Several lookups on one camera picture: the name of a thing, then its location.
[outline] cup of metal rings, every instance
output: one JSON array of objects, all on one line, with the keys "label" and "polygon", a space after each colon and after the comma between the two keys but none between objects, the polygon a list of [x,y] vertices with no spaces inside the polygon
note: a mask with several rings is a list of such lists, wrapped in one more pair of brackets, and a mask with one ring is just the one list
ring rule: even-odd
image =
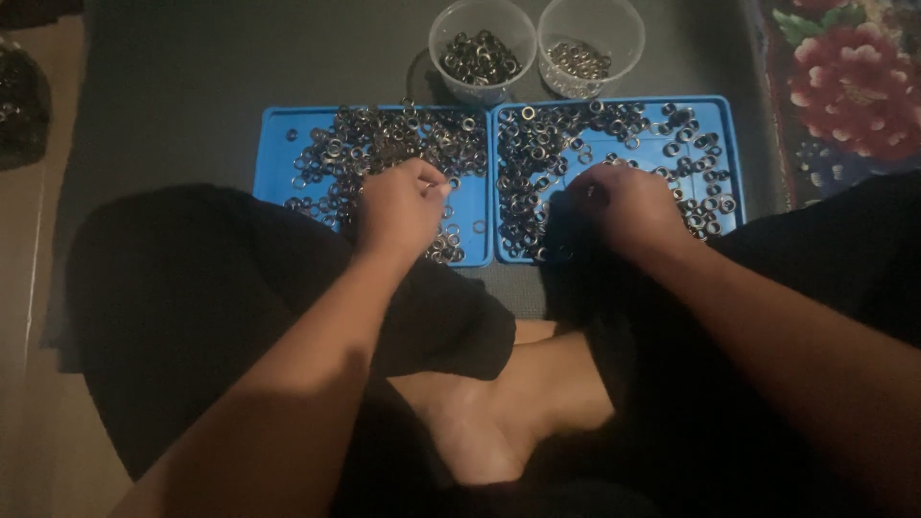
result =
[{"label": "cup of metal rings", "polygon": [[646,28],[626,0],[553,0],[537,24],[547,86],[569,99],[610,97],[646,45]]},{"label": "cup of metal rings", "polygon": [[460,0],[435,18],[428,53],[454,97],[492,106],[534,63],[537,33],[508,0]]}]

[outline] floor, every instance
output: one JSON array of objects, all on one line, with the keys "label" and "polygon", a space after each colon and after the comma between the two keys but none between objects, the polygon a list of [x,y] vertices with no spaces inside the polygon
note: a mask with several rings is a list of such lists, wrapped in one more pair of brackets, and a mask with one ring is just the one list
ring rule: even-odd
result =
[{"label": "floor", "polygon": [[58,373],[55,354],[38,343],[83,72],[83,21],[10,36],[48,77],[53,112],[44,160],[0,171],[0,516],[97,518],[131,482],[83,377]]}]

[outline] clear plastic cup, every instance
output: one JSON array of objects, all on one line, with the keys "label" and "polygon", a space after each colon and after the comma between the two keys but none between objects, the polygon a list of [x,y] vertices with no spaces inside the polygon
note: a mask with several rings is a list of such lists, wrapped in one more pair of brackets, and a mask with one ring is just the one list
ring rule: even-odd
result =
[{"label": "clear plastic cup", "polygon": [[[459,32],[474,35],[489,30],[518,58],[521,70],[505,83],[478,87],[448,75],[438,57]],[[528,72],[537,53],[537,33],[528,15],[508,0],[460,0],[441,11],[428,32],[428,54],[445,79],[448,90],[461,102],[492,106],[508,99],[511,86]]]},{"label": "clear plastic cup", "polygon": [[[537,24],[541,76],[569,99],[609,97],[646,46],[646,27],[626,0],[553,0]],[[605,79],[583,79],[554,64],[548,52],[560,42],[587,43],[611,58]]]}]

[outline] hand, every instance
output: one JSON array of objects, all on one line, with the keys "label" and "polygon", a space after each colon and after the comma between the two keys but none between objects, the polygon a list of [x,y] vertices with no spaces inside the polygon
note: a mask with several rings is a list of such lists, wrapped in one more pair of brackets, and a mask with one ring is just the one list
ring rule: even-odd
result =
[{"label": "hand", "polygon": [[634,263],[696,242],[684,227],[668,183],[657,174],[596,165],[567,187],[575,204],[593,219],[612,249]]},{"label": "hand", "polygon": [[451,188],[445,175],[421,159],[408,159],[362,186],[359,253],[384,253],[411,265],[435,238]]}]

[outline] gray mat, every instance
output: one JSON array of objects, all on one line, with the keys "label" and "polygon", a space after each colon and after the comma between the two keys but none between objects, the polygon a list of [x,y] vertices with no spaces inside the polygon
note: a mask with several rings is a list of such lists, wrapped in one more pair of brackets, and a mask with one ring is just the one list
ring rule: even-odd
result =
[{"label": "gray mat", "polygon": [[[548,0],[515,0],[535,25]],[[98,0],[89,5],[87,79],[54,234],[42,341],[72,370],[63,268],[79,223],[125,194],[187,182],[249,191],[262,110],[383,104],[410,95],[450,103],[426,51],[450,0]],[[721,94],[738,132],[749,218],[782,206],[771,127],[753,62],[745,2],[635,2],[647,46],[618,95]],[[535,65],[514,100],[547,100]],[[517,316],[544,313],[539,271],[493,263],[464,270]]]}]

